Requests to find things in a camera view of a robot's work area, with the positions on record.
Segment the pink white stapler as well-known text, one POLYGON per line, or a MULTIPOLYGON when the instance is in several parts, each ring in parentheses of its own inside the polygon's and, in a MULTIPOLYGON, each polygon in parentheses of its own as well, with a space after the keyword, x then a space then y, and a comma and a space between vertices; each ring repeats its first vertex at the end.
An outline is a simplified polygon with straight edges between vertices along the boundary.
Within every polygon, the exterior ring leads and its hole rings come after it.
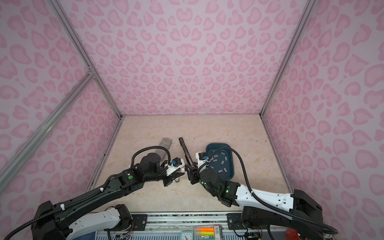
POLYGON ((179 183, 180 180, 181 180, 181 177, 184 177, 184 176, 185 176, 185 170, 184 170, 184 169, 178 170, 178 171, 177 171, 177 174, 178 174, 178 177, 175 178, 175 182, 176 182, 176 183, 179 183))

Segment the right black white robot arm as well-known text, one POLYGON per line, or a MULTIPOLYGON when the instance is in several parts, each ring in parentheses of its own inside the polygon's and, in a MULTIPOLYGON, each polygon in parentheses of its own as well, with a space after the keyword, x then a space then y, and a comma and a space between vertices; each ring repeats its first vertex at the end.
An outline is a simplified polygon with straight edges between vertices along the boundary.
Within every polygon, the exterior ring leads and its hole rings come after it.
POLYGON ((186 166, 192 184, 205 190, 227 207, 242 207, 241 221, 246 228, 281 226, 296 230, 310 240, 325 240, 339 232, 323 221, 323 209, 301 190, 278 194, 252 189, 249 184, 223 180, 210 167, 186 166))

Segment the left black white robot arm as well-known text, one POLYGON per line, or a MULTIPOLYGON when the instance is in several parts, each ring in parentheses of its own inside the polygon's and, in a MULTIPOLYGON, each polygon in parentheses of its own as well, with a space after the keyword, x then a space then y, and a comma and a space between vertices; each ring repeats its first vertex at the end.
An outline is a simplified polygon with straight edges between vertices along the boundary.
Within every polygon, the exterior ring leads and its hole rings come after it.
POLYGON ((161 163, 156 153, 144 156, 140 163, 119 174, 111 175, 98 188, 71 200, 52 204, 47 201, 38 207, 34 219, 19 226, 5 236, 6 240, 27 227, 31 227, 34 240, 65 240, 74 233, 74 223, 93 210, 143 188, 146 182, 163 181, 165 187, 181 177, 185 167, 181 158, 161 163))

